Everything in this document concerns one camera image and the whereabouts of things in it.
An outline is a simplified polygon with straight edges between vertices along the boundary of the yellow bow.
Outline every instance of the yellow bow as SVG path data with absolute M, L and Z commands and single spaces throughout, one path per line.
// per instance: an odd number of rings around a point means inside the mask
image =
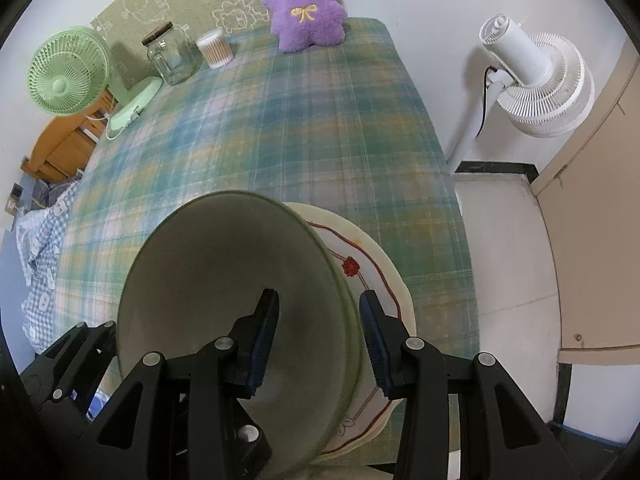
M 318 10 L 318 6 L 316 4 L 310 4 L 306 7 L 295 7 L 291 9 L 292 16 L 300 16 L 300 21 L 298 23 L 302 23 L 307 20 L 314 20 L 315 18 L 309 14 L 310 12 L 316 12 Z

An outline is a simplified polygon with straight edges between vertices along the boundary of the cork lid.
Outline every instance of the cork lid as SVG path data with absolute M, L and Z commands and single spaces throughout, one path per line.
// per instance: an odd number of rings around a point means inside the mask
M 151 43 L 152 41 L 157 40 L 166 31 L 171 30 L 172 28 L 174 28 L 174 24 L 172 22 L 163 23 L 162 25 L 160 25 L 159 27 L 156 27 L 154 30 L 152 30 L 150 33 L 148 33 L 142 39 L 142 45 L 143 46 L 147 46 L 149 43 Z

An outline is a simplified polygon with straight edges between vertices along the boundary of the red flower pattern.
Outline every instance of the red flower pattern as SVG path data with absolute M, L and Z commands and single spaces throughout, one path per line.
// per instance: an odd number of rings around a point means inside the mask
M 348 256 L 347 259 L 342 262 L 342 270 L 349 277 L 355 276 L 360 272 L 360 264 L 351 256 Z

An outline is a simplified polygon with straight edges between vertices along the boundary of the green wallpaper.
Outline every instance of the green wallpaper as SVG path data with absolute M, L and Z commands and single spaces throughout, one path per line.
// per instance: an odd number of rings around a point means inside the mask
M 156 73 L 140 41 L 168 21 L 195 42 L 215 27 L 233 34 L 263 25 L 269 21 L 269 11 L 260 0 L 115 0 L 92 21 L 92 27 L 111 47 L 127 87 Z

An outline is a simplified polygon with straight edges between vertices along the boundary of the wooden door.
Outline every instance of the wooden door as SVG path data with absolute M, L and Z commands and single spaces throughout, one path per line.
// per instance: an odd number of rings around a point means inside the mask
M 538 200 L 558 276 L 562 348 L 637 347 L 640 362 L 640 70 Z

